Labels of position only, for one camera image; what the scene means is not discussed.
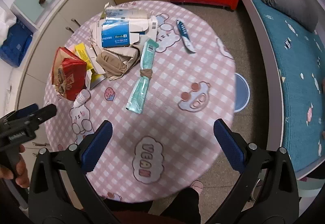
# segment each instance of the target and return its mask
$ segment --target red paper bag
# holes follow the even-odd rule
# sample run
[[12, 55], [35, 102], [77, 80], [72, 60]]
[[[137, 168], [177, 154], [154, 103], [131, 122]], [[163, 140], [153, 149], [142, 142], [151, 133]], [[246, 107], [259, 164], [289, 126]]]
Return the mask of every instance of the red paper bag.
[[85, 87], [87, 63], [65, 47], [56, 51], [52, 67], [52, 84], [64, 98], [74, 101]]

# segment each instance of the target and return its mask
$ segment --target foot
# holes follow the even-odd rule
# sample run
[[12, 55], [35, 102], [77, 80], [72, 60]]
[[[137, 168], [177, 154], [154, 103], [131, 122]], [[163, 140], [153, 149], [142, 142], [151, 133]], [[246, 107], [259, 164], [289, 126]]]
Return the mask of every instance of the foot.
[[200, 195], [203, 191], [203, 184], [200, 181], [194, 181], [190, 188], [193, 188]]

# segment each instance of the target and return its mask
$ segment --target hand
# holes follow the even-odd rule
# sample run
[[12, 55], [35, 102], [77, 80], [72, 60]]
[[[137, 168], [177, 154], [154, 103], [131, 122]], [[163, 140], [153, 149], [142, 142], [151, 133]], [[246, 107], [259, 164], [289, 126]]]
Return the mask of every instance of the hand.
[[[25, 151], [25, 147], [23, 145], [19, 146], [19, 152], [23, 153]], [[21, 154], [19, 155], [20, 159], [16, 165], [16, 171], [19, 177], [16, 178], [16, 184], [22, 188], [29, 187], [29, 179], [27, 175], [27, 168], [24, 159]], [[11, 180], [14, 178], [14, 174], [6, 167], [0, 165], [0, 178]]]

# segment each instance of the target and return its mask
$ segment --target round table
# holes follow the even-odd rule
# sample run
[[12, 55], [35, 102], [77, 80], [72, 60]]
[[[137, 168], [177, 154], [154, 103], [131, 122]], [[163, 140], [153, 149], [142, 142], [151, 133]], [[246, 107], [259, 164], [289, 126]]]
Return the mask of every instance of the round table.
[[[142, 202], [169, 196], [201, 176], [221, 148], [213, 124], [222, 118], [231, 127], [235, 101], [235, 62], [212, 28], [192, 12], [163, 1], [135, 1], [120, 6], [152, 12], [158, 19], [158, 48], [142, 114], [128, 111], [130, 93], [140, 77], [137, 64], [122, 78], [99, 83], [82, 108], [95, 131], [102, 121], [113, 125], [113, 136], [87, 177], [100, 196]], [[90, 45], [85, 22], [67, 41]], [[197, 53], [188, 53], [176, 27], [180, 18]], [[54, 151], [66, 149], [77, 135], [72, 129], [73, 102], [54, 90], [49, 76], [44, 104], [57, 106], [45, 123]]]

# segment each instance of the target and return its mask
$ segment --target black pants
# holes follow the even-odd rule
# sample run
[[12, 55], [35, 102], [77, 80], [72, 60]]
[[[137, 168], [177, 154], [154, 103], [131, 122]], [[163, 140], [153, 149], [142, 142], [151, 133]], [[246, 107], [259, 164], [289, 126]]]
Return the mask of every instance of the black pants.
[[[111, 211], [141, 211], [149, 212], [152, 202], [125, 203], [110, 199], [104, 200]], [[183, 189], [161, 216], [170, 217], [186, 224], [200, 224], [199, 194], [193, 188]]]

